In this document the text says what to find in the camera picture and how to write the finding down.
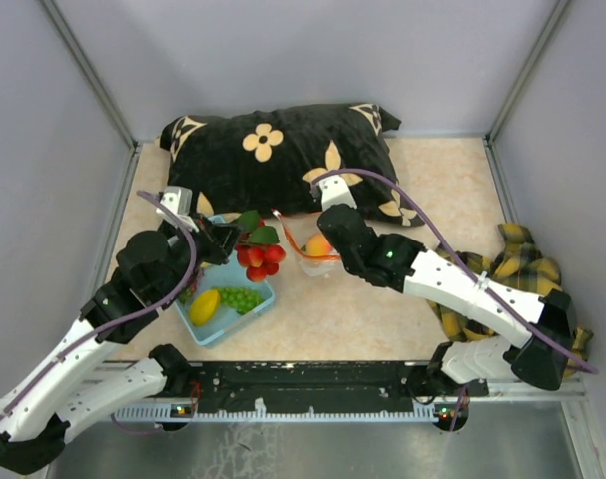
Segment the black flower pattern pillow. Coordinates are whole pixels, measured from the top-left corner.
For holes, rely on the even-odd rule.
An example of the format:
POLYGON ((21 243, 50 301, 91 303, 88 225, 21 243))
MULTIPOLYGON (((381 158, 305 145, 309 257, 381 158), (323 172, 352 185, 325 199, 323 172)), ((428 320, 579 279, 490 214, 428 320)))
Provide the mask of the black flower pattern pillow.
POLYGON ((411 228, 423 221, 392 187, 398 177, 383 136, 400 125, 375 103, 316 104, 230 118, 185 115, 167 124, 156 143, 170 156, 169 185, 191 190, 191 209, 199 214, 315 213, 321 205, 313 181, 340 171, 365 218, 411 228))

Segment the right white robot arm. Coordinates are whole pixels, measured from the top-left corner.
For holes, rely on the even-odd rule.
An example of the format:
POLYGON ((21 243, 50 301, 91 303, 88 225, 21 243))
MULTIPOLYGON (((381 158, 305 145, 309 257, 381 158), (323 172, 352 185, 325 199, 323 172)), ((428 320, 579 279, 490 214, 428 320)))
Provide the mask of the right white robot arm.
POLYGON ((379 235, 346 204, 324 211, 317 225, 344 269, 367 283, 414 295, 493 331, 472 342, 438 346, 430 386, 443 395, 479 379, 518 379, 547 391, 560 388, 573 344, 571 298, 553 289, 540 295, 467 275, 423 243, 399 234, 379 235))

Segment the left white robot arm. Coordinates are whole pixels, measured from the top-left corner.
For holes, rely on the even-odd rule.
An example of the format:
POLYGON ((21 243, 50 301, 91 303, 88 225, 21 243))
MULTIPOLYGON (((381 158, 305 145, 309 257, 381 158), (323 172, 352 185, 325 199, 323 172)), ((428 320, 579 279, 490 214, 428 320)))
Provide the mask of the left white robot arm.
POLYGON ((225 264, 241 232, 198 217, 178 237, 133 235, 117 267, 81 308, 60 343, 0 398, 0 467, 20 475, 53 462, 81 432, 119 408, 191 383, 188 360, 171 344, 88 389, 79 386, 108 356, 155 321, 196 278, 202 263, 225 264))

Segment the orange peach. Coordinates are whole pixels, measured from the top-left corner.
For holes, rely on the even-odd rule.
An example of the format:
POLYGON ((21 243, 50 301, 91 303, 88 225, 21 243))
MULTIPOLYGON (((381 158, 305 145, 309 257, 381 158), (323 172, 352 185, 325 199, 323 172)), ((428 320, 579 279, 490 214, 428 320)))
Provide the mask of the orange peach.
POLYGON ((329 256, 333 252, 333 247, 323 234, 318 233, 307 241, 305 252, 312 257, 329 256))

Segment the clear zip top bag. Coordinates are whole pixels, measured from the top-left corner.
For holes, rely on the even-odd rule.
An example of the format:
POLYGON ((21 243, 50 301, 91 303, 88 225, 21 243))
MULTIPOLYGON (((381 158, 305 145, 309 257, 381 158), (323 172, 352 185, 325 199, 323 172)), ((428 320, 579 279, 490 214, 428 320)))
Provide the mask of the clear zip top bag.
POLYGON ((286 216, 272 209, 299 268, 308 276, 327 276, 342 267, 337 251, 317 226, 319 213, 286 216))

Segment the red strawberry bunch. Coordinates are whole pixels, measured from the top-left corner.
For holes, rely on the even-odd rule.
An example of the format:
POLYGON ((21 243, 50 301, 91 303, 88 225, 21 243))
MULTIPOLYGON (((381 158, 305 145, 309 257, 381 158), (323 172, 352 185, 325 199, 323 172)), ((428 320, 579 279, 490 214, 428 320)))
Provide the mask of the red strawberry bunch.
POLYGON ((236 245, 237 262, 245 269, 247 279, 262 282, 276 275, 286 258, 276 228, 267 225, 257 211, 241 213, 233 224, 241 231, 236 245))

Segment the green grape bunch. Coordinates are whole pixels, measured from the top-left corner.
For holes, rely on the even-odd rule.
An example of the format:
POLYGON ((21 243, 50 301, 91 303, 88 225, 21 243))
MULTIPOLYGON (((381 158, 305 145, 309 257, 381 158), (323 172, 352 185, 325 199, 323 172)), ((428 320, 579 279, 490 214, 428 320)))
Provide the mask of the green grape bunch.
POLYGON ((261 293, 249 287, 215 287, 221 296, 220 303, 239 315, 244 315, 264 302, 261 293))

